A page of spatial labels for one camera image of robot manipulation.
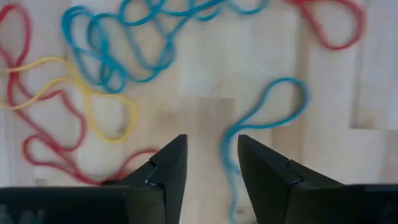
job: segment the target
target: red rubber band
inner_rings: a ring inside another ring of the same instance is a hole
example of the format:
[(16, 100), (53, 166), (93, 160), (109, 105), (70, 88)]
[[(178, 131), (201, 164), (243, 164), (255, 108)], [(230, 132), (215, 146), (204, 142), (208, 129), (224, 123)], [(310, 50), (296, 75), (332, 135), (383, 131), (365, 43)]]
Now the red rubber band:
[[(356, 3), (354, 0), (286, 0), (294, 6), (298, 7), (303, 17), (309, 21), (311, 28), (315, 35), (318, 37), (319, 42), (330, 50), (344, 50), (350, 48), (352, 45), (361, 40), (365, 30), (365, 11)], [(352, 38), (343, 45), (334, 45), (329, 42), (322, 25), (315, 19), (312, 11), (308, 8), (307, 3), (320, 2), (320, 1), (334, 1), (346, 6), (354, 15), (354, 19), (357, 23), (356, 30), (353, 33)]]
[[(24, 59), (26, 58), (26, 56), (29, 52), (30, 40), (32, 37), (30, 17), (28, 15), (27, 11), (20, 5), (8, 4), (8, 5), (4, 6), (0, 11), (0, 23), (6, 17), (7, 13), (11, 12), (12, 10), (18, 11), (22, 15), (22, 18), (24, 20), (25, 43), (24, 43), (24, 48), (22, 49), (20, 56), (18, 56), (15, 64), (13, 64), (10, 55), (0, 46), (0, 54), (5, 59), (7, 66), (9, 68), (19, 67), (22, 65)], [(32, 98), (32, 95), (27, 91), (26, 87), (22, 84), (19, 72), (11, 72), (10, 76), (9, 76), (8, 84), (7, 84), (7, 102), (11, 106), (16, 105), (16, 102), (14, 100), (14, 95), (13, 95), (13, 86), (14, 85), (24, 96), (26, 96), (27, 98)], [(62, 172), (69, 174), (70, 176), (72, 176), (79, 182), (83, 182), (86, 184), (92, 184), (92, 185), (100, 185), (103, 181), (106, 181), (106, 180), (117, 180), (117, 179), (121, 179), (121, 178), (125, 177), (127, 175), (126, 166), (135, 157), (137, 157), (141, 154), (157, 152), (157, 150), (155, 150), (155, 149), (146, 149), (144, 151), (139, 151), (139, 152), (132, 154), (123, 162), (122, 166), (119, 168), (119, 170), (116, 172), (116, 174), (114, 174), (112, 177), (109, 177), (105, 180), (97, 181), (97, 180), (93, 180), (89, 177), (84, 176), (82, 174), (82, 171), (78, 168), (76, 162), (70, 157), (70, 153), (75, 151), (78, 147), (80, 147), (81, 144), (83, 143), (83, 140), (85, 139), (86, 129), (87, 129), (85, 117), (73, 106), (72, 102), (69, 100), (67, 93), (63, 90), (53, 91), (53, 92), (49, 93), (48, 95), (41, 97), (39, 100), (48, 100), (48, 99), (51, 99), (58, 95), (61, 97), (62, 102), (65, 105), (65, 108), (79, 120), (79, 123), (80, 123), (79, 138), (78, 138), (76, 144), (72, 147), (61, 146), (48, 132), (45, 131), (44, 128), (40, 127), (38, 124), (36, 124), (34, 121), (32, 121), (22, 110), (15, 110), (15, 113), (18, 115), (18, 117), (20, 117), (22, 120), (24, 120), (25, 123), (27, 123), (31, 128), (33, 128), (37, 132), (37, 134), (26, 138), (25, 141), (22, 143), (22, 155), (24, 156), (26, 161), (29, 162), (30, 164), (32, 164), (34, 166), (52, 167), (54, 169), (58, 169)], [(51, 161), (38, 161), (37, 159), (35, 159), (34, 156), (32, 156), (32, 154), (30, 153), (29, 146), (30, 146), (31, 141), (40, 141), (42, 144), (47, 146), (47, 148), (49, 148), (59, 158), (62, 159), (63, 164), (59, 164), (59, 163), (51, 162)]]

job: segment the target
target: yellow rubber band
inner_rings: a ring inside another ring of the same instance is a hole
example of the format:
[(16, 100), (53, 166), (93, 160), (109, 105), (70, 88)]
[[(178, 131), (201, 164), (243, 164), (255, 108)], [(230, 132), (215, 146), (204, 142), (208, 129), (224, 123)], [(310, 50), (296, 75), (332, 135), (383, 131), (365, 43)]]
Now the yellow rubber band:
[[(0, 101), (0, 108), (6, 109), (6, 110), (19, 110), (23, 109), (32, 103), (36, 102), (44, 93), (51, 88), (52, 86), (56, 85), (58, 82), (69, 82), (74, 85), (83, 93), (83, 102), (84, 102), (84, 112), (85, 116), (87, 119), (87, 125), (89, 128), (91, 128), (96, 135), (98, 135), (102, 140), (110, 143), (120, 143), (130, 134), (134, 131), (134, 129), (137, 126), (137, 120), (138, 120), (138, 108), (135, 104), (135, 102), (122, 95), (122, 94), (107, 94), (107, 93), (102, 93), (96, 90), (92, 90), (79, 76), (77, 69), (69, 62), (67, 62), (65, 59), (60, 58), (60, 57), (44, 57), (40, 58), (32, 63), (29, 63), (27, 65), (23, 65), (21, 67), (16, 67), (16, 68), (0, 68), (0, 72), (4, 73), (9, 73), (9, 72), (22, 72), (26, 71), (29, 69), (32, 69), (34, 67), (37, 67), (43, 63), (46, 62), (52, 62), (52, 61), (57, 61), (61, 62), (64, 64), (64, 66), (67, 68), (67, 71), (72, 75), (72, 77), (62, 77), (62, 78), (56, 78), (54, 80), (51, 80), (48, 82), (37, 94), (32, 97), (31, 99), (17, 105), (17, 106), (9, 106), (7, 103)], [(129, 109), (129, 125), (127, 126), (126, 132), (119, 138), (110, 138), (107, 135), (105, 135), (102, 130), (98, 127), (97, 122), (95, 121), (94, 117), (94, 111), (93, 111), (93, 102), (91, 101), (90, 97), (92, 95), (99, 95), (105, 98), (117, 98), (121, 100), (121, 102), (126, 105)]]

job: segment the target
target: light wood grain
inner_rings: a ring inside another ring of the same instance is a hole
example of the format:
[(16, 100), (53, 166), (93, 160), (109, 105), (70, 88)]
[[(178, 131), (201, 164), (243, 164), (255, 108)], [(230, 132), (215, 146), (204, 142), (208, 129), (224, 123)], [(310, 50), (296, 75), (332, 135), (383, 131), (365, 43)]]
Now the light wood grain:
[[(33, 47), (27, 61), (46, 55), (71, 57), (59, 30), (59, 19), (69, 6), (85, 4), (96, 12), (114, 11), (119, 1), (20, 0), (33, 19)], [(181, 223), (228, 223), (229, 190), (218, 158), (223, 131), (240, 118), (275, 78), (295, 76), (311, 91), (308, 110), (298, 120), (270, 130), (243, 131), (284, 155), (344, 183), (397, 182), (395, 104), (397, 59), (395, 0), (363, 1), (369, 27), (363, 41), (354, 47), (331, 52), (319, 45), (306, 20), (285, 1), (272, 1), (255, 16), (224, 13), (210, 22), (190, 21), (175, 39), (174, 64), (152, 83), (128, 85), (125, 94), (140, 110), (136, 131), (123, 144), (107, 144), (90, 130), (76, 160), (93, 178), (114, 172), (131, 152), (162, 147), (180, 133), (188, 134), (188, 176)], [(185, 1), (170, 0), (168, 9), (183, 9)], [(344, 42), (353, 30), (349, 12), (338, 4), (324, 2), (313, 7), (331, 42)], [(145, 15), (142, 2), (128, 9), (130, 19)], [(176, 18), (162, 17), (170, 28)], [(73, 33), (85, 43), (87, 19), (79, 19)], [(106, 21), (115, 56), (139, 77), (150, 75), (137, 63), (120, 25)], [(143, 54), (153, 62), (164, 44), (148, 24), (135, 27)], [(11, 15), (0, 26), (0, 44), (13, 56), (22, 42), (21, 25)], [(96, 73), (98, 62), (86, 58)], [(60, 65), (45, 65), (24, 74), (29, 90), (37, 91), (48, 80), (65, 74)], [(3, 92), (5, 79), (2, 82)], [(66, 88), (76, 107), (82, 109), (77, 89)], [(277, 87), (266, 106), (249, 122), (266, 123), (294, 110), (299, 97), (289, 85)], [(93, 98), (96, 119), (109, 135), (118, 135), (127, 121), (120, 102)], [(63, 144), (76, 139), (77, 123), (59, 101), (37, 103), (28, 109)], [(58, 171), (31, 169), (20, 156), (23, 139), (32, 130), (10, 111), (0, 111), (0, 185), (81, 185)], [(234, 140), (233, 153), (236, 155)], [(37, 156), (51, 157), (41, 145)], [(131, 164), (138, 167), (147, 157)], [(240, 223), (254, 216), (241, 189)]]

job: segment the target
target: black plastic part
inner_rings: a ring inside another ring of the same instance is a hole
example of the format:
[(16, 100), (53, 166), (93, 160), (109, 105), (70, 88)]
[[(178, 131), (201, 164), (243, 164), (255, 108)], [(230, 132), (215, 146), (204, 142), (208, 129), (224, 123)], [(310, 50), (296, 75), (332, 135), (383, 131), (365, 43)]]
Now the black plastic part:
[(0, 189), (0, 223), (178, 224), (187, 177), (180, 135), (126, 178), (102, 187)]
[(398, 185), (343, 185), (245, 135), (238, 155), (258, 224), (398, 223)]

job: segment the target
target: wooden surface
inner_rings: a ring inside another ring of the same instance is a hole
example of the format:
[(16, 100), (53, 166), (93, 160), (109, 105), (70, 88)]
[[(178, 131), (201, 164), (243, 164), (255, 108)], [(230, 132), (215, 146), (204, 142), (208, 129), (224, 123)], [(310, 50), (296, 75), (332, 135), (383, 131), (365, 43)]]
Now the wooden surface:
[[(48, 55), (68, 55), (59, 28), (60, 16), (68, 7), (86, 4), (100, 12), (113, 11), (119, 4), (109, 0), (13, 2), (25, 5), (32, 15), (34, 34), (28, 62)], [(242, 4), (253, 3), (242, 0)], [(171, 9), (185, 7), (183, 0), (169, 0), (169, 4)], [(312, 93), (305, 114), (283, 127), (244, 133), (343, 183), (396, 182), (398, 2), (363, 0), (362, 4), (368, 12), (366, 36), (339, 52), (319, 46), (297, 10), (283, 0), (271, 1), (266, 10), (254, 16), (238, 16), (226, 8), (210, 22), (190, 21), (175, 40), (177, 59), (173, 66), (154, 82), (130, 84), (125, 92), (140, 109), (134, 134), (125, 143), (114, 145), (90, 132), (76, 152), (79, 166), (101, 178), (112, 174), (129, 153), (148, 146), (162, 147), (176, 135), (188, 134), (188, 177), (181, 222), (228, 223), (229, 191), (218, 158), (223, 130), (251, 107), (267, 83), (295, 76), (303, 79)], [(137, 1), (129, 14), (139, 16), (143, 9)], [(314, 10), (331, 41), (343, 42), (349, 36), (352, 18), (343, 7), (323, 2)], [(169, 18), (165, 21), (175, 23)], [(86, 23), (81, 19), (73, 31), (82, 45)], [(107, 25), (118, 58), (139, 75), (148, 75), (137, 66), (120, 27), (113, 21)], [(154, 60), (162, 40), (148, 24), (135, 32), (144, 54)], [(21, 22), (15, 14), (0, 25), (0, 43), (13, 55), (21, 49), (21, 34)], [(23, 81), (33, 92), (64, 75), (60, 65), (48, 64), (25, 72)], [(82, 107), (74, 87), (65, 84), (58, 88), (67, 89), (77, 107)], [(291, 86), (278, 87), (252, 122), (289, 114), (296, 96)], [(93, 100), (105, 132), (117, 134), (123, 129), (125, 110), (119, 102)], [(59, 99), (37, 103), (27, 111), (64, 145), (76, 141), (77, 122)], [(0, 185), (81, 185), (65, 174), (26, 164), (20, 145), (33, 131), (10, 111), (0, 111), (0, 123)], [(34, 145), (34, 151), (39, 158), (53, 156), (40, 144)], [(132, 167), (146, 159), (138, 159)], [(250, 203), (245, 194), (241, 197), (238, 219), (252, 223)]]

